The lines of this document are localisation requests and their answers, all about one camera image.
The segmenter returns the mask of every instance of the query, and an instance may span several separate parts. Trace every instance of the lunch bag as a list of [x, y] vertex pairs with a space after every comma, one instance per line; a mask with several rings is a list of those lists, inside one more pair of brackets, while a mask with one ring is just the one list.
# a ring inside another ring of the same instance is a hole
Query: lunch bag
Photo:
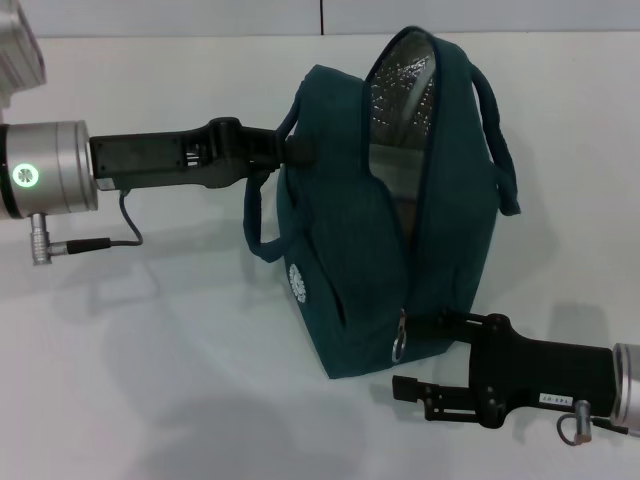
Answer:
[[284, 256], [329, 377], [448, 348], [412, 339], [405, 322], [469, 311], [497, 211], [520, 213], [499, 123], [480, 70], [416, 27], [391, 40], [364, 81], [323, 66], [306, 76], [278, 134], [295, 126], [287, 141], [312, 165], [279, 172], [279, 239], [260, 241], [264, 175], [247, 181], [244, 226], [253, 253]]

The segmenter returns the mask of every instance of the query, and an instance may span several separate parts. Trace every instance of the silver connector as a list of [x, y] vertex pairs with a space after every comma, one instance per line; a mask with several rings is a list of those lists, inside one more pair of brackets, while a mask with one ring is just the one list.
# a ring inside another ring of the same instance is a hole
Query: silver connector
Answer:
[[31, 215], [31, 256], [34, 265], [49, 265], [49, 232], [45, 215], [36, 213]]
[[640, 346], [618, 343], [613, 347], [616, 401], [611, 423], [640, 428]]
[[575, 405], [576, 414], [576, 445], [591, 441], [591, 404], [586, 400], [578, 400]]

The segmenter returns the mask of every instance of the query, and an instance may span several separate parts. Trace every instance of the metal ring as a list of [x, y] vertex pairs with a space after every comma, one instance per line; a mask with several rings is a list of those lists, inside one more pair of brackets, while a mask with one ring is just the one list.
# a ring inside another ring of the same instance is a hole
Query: metal ring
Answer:
[[398, 330], [398, 336], [393, 342], [393, 350], [391, 351], [391, 361], [398, 363], [404, 355], [404, 349], [407, 346], [407, 332], [404, 329]]

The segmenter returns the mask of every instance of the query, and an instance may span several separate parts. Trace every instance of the black cable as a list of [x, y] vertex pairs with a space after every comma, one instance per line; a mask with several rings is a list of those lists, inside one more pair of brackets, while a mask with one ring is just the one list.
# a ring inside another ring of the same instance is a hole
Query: black cable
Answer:
[[120, 205], [120, 212], [122, 212], [122, 216], [124, 217], [125, 222], [127, 222], [127, 225], [129, 225], [129, 228], [131, 229], [131, 231], [133, 231], [137, 240], [115, 240], [111, 242], [112, 247], [137, 247], [139, 245], [142, 245], [142, 243], [144, 242], [140, 230], [138, 230], [138, 227], [135, 226], [133, 220], [131, 220], [131, 217], [127, 213], [127, 209], [125, 208], [124, 199], [127, 195], [129, 195], [129, 190], [120, 190], [120, 199], [118, 200], [118, 203]]

